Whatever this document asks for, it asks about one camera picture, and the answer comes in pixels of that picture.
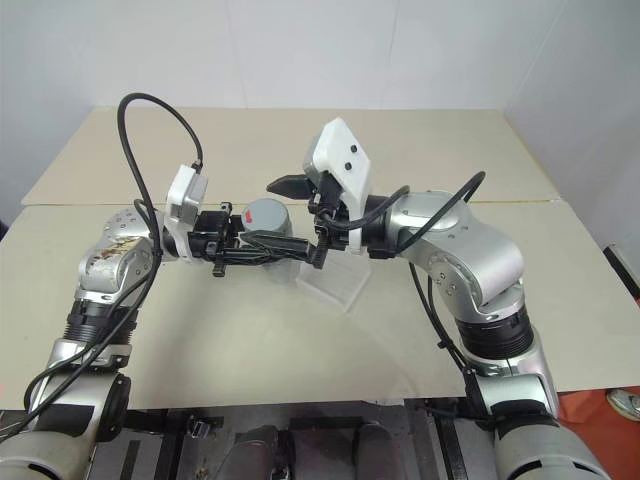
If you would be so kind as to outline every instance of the clear plastic stand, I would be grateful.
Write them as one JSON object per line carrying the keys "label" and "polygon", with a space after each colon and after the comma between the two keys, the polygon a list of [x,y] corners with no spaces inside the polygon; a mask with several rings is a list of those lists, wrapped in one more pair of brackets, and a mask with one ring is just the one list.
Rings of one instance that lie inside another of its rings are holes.
{"label": "clear plastic stand", "polygon": [[370,276],[367,256],[329,250],[322,270],[301,264],[296,283],[312,296],[348,312]]}

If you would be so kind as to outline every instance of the cable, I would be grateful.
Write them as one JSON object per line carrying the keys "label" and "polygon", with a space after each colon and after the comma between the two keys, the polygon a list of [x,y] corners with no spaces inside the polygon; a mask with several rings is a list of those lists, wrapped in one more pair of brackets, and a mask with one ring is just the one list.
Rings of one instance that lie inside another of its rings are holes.
{"label": "cable", "polygon": [[475,191],[478,189],[478,187],[484,180],[485,176],[486,176],[485,172],[478,172],[473,177],[471,177],[471,179],[467,183],[465,183],[462,186],[462,188],[458,190],[453,195],[453,197],[451,197],[447,201],[447,203],[445,203],[442,207],[440,207],[440,210],[438,210],[436,214],[433,217],[431,217],[427,223],[425,223],[422,227],[420,227],[416,233],[411,235],[407,240],[405,240],[398,247],[397,253],[400,254],[401,252],[409,248],[411,245],[416,243],[420,238],[422,238],[422,236],[425,233],[427,233],[429,230],[431,230],[431,228],[438,222],[438,220],[444,217],[447,214],[447,212],[455,206],[456,203],[458,203],[461,199],[463,199],[463,197],[464,197],[464,201],[468,202],[471,196],[475,193]]}
{"label": "cable", "polygon": [[98,356],[102,353],[102,351],[109,345],[111,339],[115,337],[120,330],[120,328],[129,320],[129,318],[133,315],[133,313],[140,307],[142,302],[144,301],[147,293],[151,289],[151,285],[153,284],[153,279],[155,278],[155,274],[158,271],[158,267],[160,266],[160,257],[154,257],[153,264],[151,266],[151,271],[149,272],[148,281],[145,283],[142,292],[136,299],[135,303],[131,306],[129,311],[122,317],[122,319],[118,322],[118,324],[113,328],[113,330],[100,342],[99,345],[93,350],[93,353],[89,355],[89,357],[82,362],[80,367],[73,371],[67,378],[65,378],[60,385],[56,387],[56,389],[51,392],[45,400],[43,400],[36,408],[34,408],[29,414],[20,422],[20,424],[11,432],[9,436],[13,436],[20,432],[24,427],[29,425],[31,421],[40,415],[49,405],[51,405],[60,395],[64,393],[64,391],[71,385],[80,375],[84,373],[84,371],[91,366],[93,361],[98,358]]}
{"label": "cable", "polygon": [[424,290],[422,289],[422,285],[420,284],[420,278],[418,277],[418,272],[416,271],[416,267],[413,263],[409,263],[409,270],[411,271],[411,277],[413,278],[413,283],[416,286],[416,290],[418,291],[418,296],[420,297],[420,301],[422,302],[422,306],[424,307],[425,312],[427,313],[427,317],[433,326],[433,329],[436,331],[436,335],[440,339],[438,342],[438,346],[440,348],[446,348],[451,355],[456,367],[459,370],[463,370],[467,366],[467,361],[451,340],[451,337],[447,333],[446,329],[442,325],[440,321],[440,317],[435,312],[435,304],[430,303],[429,299],[425,297]]}
{"label": "cable", "polygon": [[[144,277],[137,280],[129,288],[127,288],[124,292],[122,292],[122,295],[120,295],[118,300],[114,302],[113,305],[111,305],[111,307],[107,311],[106,317],[110,317],[113,314],[113,312],[115,312],[115,310],[127,299],[127,297],[129,297],[134,291],[136,291],[140,287],[140,285],[142,285],[145,282],[146,278],[147,276],[145,275]],[[69,365],[70,363],[75,362],[78,358],[85,356],[92,348],[95,347],[96,344],[97,342],[87,344],[81,351],[77,352],[75,355],[72,355],[69,358],[66,358],[64,360],[61,360],[60,362],[57,362],[51,365],[49,368],[47,368],[46,370],[43,370],[38,375],[36,375],[33,378],[33,380],[31,380],[31,382],[27,386],[27,389],[24,392],[24,397],[22,399],[24,404],[24,409],[29,410],[29,405],[31,404],[31,395],[33,393],[33,390],[36,388],[36,386],[41,380],[53,375],[57,371]]]}
{"label": "cable", "polygon": [[[397,253],[401,253],[402,251],[413,245],[416,241],[418,241],[419,238],[422,238],[422,236],[426,232],[428,232],[438,222],[438,220],[446,215],[449,210],[451,210],[461,199],[464,200],[465,203],[468,202],[469,199],[471,199],[471,196],[475,193],[475,191],[484,180],[485,176],[485,172],[478,172],[473,177],[471,177],[471,179],[469,179],[469,181],[465,183],[462,188],[460,188],[442,207],[440,207],[440,209],[435,213],[433,217],[429,219],[427,223],[420,227],[416,233],[409,237],[398,248]],[[438,312],[436,311],[436,304],[433,300],[433,280],[430,276],[427,278],[427,296],[425,296],[424,290],[422,289],[422,284],[420,283],[420,278],[418,277],[418,272],[416,271],[416,267],[413,263],[409,263],[409,271],[411,272],[413,284],[415,285],[418,296],[420,297],[420,302],[424,307],[427,317],[431,321],[433,329],[436,331],[436,334],[440,338],[438,347],[446,348],[458,369],[464,371],[464,369],[468,367],[468,362],[465,359],[464,355],[462,355],[460,349],[455,345],[455,343],[453,343],[453,340],[451,340],[451,337],[447,333],[447,330],[444,328],[444,325],[442,325],[442,321],[440,320]]]}
{"label": "cable", "polygon": [[146,100],[148,102],[155,103],[156,105],[164,108],[167,112],[173,115],[176,120],[180,122],[180,124],[189,133],[189,136],[191,137],[191,140],[193,140],[193,143],[196,147],[197,160],[191,165],[191,168],[193,168],[197,173],[200,173],[200,171],[202,170],[202,167],[204,166],[204,161],[202,160],[202,157],[203,157],[202,145],[200,144],[200,140],[198,139],[196,132],[193,130],[193,128],[191,128],[191,125],[189,125],[189,122],[187,122],[187,120],[175,108],[173,108],[171,105],[164,102],[163,100],[160,100],[159,98],[154,97],[153,95],[149,95],[148,93],[140,93],[140,92],[130,93],[120,101],[120,105],[118,106],[118,133],[120,133],[120,142],[122,143],[122,148],[125,151],[125,156],[127,157],[130,156],[131,158],[133,158],[133,153],[131,152],[131,147],[129,146],[129,140],[126,135],[126,128],[124,128],[124,113],[129,103],[133,102],[134,100]]}
{"label": "cable", "polygon": [[352,222],[340,222],[338,220],[334,220],[329,216],[328,213],[321,214],[322,221],[326,223],[327,226],[336,230],[357,230],[358,228],[362,228],[365,225],[368,225],[371,222],[377,220],[380,216],[382,216],[384,212],[389,210],[389,208],[394,203],[396,203],[400,199],[400,197],[406,195],[407,193],[409,193],[408,185],[400,187],[398,190],[393,192],[390,197],[385,198],[373,210],[371,210],[369,213],[366,213],[364,217],[353,220]]}
{"label": "cable", "polygon": [[147,216],[147,213],[144,211],[144,208],[145,208],[144,202],[139,198],[136,198],[133,201],[133,207],[136,209],[136,212],[138,212],[138,215],[142,217],[142,221],[147,226],[149,231],[151,231],[151,224],[149,223],[149,217]]}
{"label": "cable", "polygon": [[[131,145],[129,144],[129,138],[127,136],[125,113],[127,110],[127,106],[134,100],[147,100],[149,102],[155,103],[156,105],[163,107],[184,126],[184,128],[187,130],[187,132],[193,139],[193,142],[196,147],[196,154],[197,154],[198,160],[197,162],[194,162],[192,164],[192,168],[194,168],[198,173],[200,173],[202,169],[203,155],[202,155],[202,146],[200,145],[200,141],[198,140],[198,137],[196,136],[195,132],[193,131],[191,126],[187,123],[187,121],[184,119],[184,117],[182,117],[182,115],[180,115],[180,113],[178,113],[173,107],[171,107],[169,104],[165,103],[164,101],[160,100],[159,98],[153,97],[152,95],[148,95],[146,93],[131,93],[129,95],[126,95],[120,101],[120,104],[118,105],[118,112],[117,112],[118,134],[120,137],[120,143],[122,144],[122,149],[124,151],[125,158],[127,160],[127,163],[129,164],[131,173],[133,174],[133,177],[136,181],[138,190],[140,190],[140,194],[142,196],[144,206],[147,209],[146,223],[151,231],[151,240],[153,242],[153,245],[152,245],[153,261],[151,264],[151,269],[149,273],[146,275],[146,277],[141,279],[139,283],[136,282],[136,284],[138,285],[135,288],[127,292],[127,295],[129,295],[131,292],[139,288],[140,285],[142,285],[142,283],[144,283],[144,286],[142,287],[142,291],[136,298],[135,302],[131,305],[131,307],[129,307],[129,310],[127,311],[127,313],[125,313],[125,315],[120,319],[120,321],[114,326],[111,332],[109,332],[105,336],[105,338],[97,346],[95,346],[95,348],[93,348],[93,351],[89,355],[89,357],[85,361],[83,361],[82,364],[76,370],[73,371],[73,373],[71,373],[65,380],[63,380],[62,383],[58,385],[58,387],[56,387],[56,389],[53,392],[51,392],[46,399],[40,402],[40,404],[36,408],[34,408],[20,422],[20,424],[9,434],[9,436],[13,436],[19,433],[24,427],[26,427],[31,421],[33,421],[33,419],[35,419],[47,407],[49,407],[49,405],[51,405],[60,395],[62,395],[62,393],[64,393],[64,391],[69,387],[69,385],[71,385],[80,375],[82,375],[82,373],[84,373],[84,371],[87,368],[91,366],[93,361],[96,358],[98,358],[98,356],[102,353],[102,351],[110,344],[111,340],[118,334],[122,326],[125,325],[129,320],[129,318],[131,318],[133,313],[137,311],[138,308],[140,308],[140,305],[142,305],[142,302],[144,301],[147,294],[149,293],[149,290],[153,285],[153,281],[155,280],[158,269],[160,268],[160,262],[162,260],[160,230],[158,228],[158,222],[150,221],[151,218],[155,218],[155,209],[153,207],[153,202],[151,201],[149,191],[147,190],[147,187],[144,183],[142,175],[140,174],[140,170],[138,169],[138,165],[135,161],[135,157],[133,156],[133,151],[131,150]],[[142,210],[139,204],[136,210],[138,210],[139,212]],[[113,312],[115,312],[116,308],[117,308],[116,304],[112,305],[108,310],[107,316],[109,317],[113,315]],[[61,368],[62,365],[57,364],[57,366],[50,367],[50,369],[57,369],[56,367]]]}

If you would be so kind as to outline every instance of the cardboard surface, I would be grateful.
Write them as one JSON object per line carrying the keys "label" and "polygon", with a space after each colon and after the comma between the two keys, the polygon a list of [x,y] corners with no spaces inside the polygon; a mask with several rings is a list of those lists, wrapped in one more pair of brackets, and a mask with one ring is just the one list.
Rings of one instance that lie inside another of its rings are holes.
{"label": "cardboard surface", "polygon": [[[24,388],[63,333],[78,261],[117,210],[28,207],[0,243],[0,408],[21,408]],[[630,355],[640,345],[640,310],[571,209],[557,201],[473,211],[522,249],[527,308],[557,388],[639,384]],[[311,238],[306,208],[290,213],[294,234]],[[229,267],[218,279],[210,265],[163,265],[124,370],[133,381],[130,408],[463,395],[406,262],[372,267],[345,315],[259,267]]]}
{"label": "cardboard surface", "polygon": [[[180,111],[204,149],[206,203],[248,203],[265,196],[265,187],[276,178],[302,173],[313,138],[336,116],[345,119],[371,159],[374,194],[389,195],[407,183],[414,191],[456,191],[485,170],[476,201],[559,197],[498,111]],[[167,112],[153,107],[131,107],[127,130],[153,201],[164,202],[180,163],[195,160],[191,139]],[[87,117],[23,203],[113,205],[137,196],[115,108],[104,107]]]}

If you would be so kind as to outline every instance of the gray wall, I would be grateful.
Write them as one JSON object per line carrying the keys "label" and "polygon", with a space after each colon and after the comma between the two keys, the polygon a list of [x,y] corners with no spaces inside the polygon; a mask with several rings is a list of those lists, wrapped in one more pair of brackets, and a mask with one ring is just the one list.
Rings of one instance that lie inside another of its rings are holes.
{"label": "gray wall", "polygon": [[566,2],[506,115],[640,278],[640,3]]}

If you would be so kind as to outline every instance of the white backdrop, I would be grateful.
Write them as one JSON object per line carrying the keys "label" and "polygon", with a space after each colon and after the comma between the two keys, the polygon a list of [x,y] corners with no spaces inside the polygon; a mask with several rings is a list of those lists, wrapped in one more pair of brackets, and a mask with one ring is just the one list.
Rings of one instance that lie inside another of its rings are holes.
{"label": "white backdrop", "polygon": [[130,91],[174,105],[503,108],[559,9],[554,0],[1,1],[5,222],[92,106]]}
{"label": "white backdrop", "polygon": [[134,90],[185,106],[497,108],[640,272],[634,0],[0,2],[6,223],[91,108]]}

